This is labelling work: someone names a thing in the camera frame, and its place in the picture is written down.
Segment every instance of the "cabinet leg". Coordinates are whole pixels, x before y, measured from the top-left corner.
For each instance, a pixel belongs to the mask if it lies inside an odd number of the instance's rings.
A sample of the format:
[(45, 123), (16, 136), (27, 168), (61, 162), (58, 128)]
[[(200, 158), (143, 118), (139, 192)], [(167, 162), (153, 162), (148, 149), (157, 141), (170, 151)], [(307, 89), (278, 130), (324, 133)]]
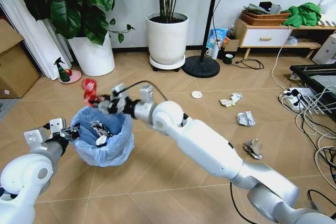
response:
[(309, 53), (307, 54), (306, 58), (309, 59), (310, 56), (314, 53), (315, 49), (311, 49)]
[(244, 59), (247, 59), (248, 54), (250, 53), (250, 50), (251, 50), (251, 48), (247, 48), (246, 49), (246, 52), (245, 52), (245, 55), (244, 55)]

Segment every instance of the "cardboard box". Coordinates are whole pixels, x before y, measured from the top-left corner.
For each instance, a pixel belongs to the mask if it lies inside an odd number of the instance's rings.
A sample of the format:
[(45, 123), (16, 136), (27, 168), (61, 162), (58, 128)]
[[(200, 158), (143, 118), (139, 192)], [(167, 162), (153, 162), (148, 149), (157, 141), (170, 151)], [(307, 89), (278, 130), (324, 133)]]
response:
[(23, 37), (0, 19), (0, 99), (21, 98), (39, 73), (18, 44)]
[(236, 52), (239, 47), (239, 42), (239, 39), (231, 39), (228, 43), (224, 43), (224, 52)]

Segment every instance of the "black round base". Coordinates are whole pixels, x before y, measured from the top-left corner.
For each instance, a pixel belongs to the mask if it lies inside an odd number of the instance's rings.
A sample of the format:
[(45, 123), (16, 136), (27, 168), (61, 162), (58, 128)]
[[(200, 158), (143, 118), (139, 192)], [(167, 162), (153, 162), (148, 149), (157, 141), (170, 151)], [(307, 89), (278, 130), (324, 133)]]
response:
[(182, 69), (193, 77), (210, 78), (219, 73), (220, 66), (217, 61), (208, 57), (200, 62), (200, 56), (196, 55), (186, 58)]

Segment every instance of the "white plant pot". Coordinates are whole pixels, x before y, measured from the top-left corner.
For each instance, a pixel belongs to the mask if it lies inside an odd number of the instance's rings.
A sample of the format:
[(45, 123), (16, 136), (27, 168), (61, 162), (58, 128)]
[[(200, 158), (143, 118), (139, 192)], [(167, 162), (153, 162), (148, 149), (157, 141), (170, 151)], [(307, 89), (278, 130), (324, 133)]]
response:
[(103, 76), (116, 67), (108, 32), (102, 46), (92, 43), (87, 37), (70, 39), (69, 44), (87, 76)]
[(162, 65), (174, 65), (183, 61), (187, 43), (189, 18), (180, 13), (174, 13), (174, 18), (184, 20), (180, 23), (163, 24), (150, 21), (158, 17), (155, 13), (146, 19), (148, 48), (151, 58)]

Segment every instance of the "green cloth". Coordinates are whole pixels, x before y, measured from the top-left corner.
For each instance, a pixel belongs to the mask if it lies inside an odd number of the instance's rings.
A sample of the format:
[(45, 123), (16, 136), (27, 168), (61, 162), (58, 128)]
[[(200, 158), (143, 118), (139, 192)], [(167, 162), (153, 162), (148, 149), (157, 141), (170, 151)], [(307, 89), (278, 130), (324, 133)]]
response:
[(321, 8), (314, 3), (305, 3), (299, 7), (291, 6), (286, 12), (291, 14), (282, 24), (299, 28), (301, 25), (316, 26), (321, 18)]

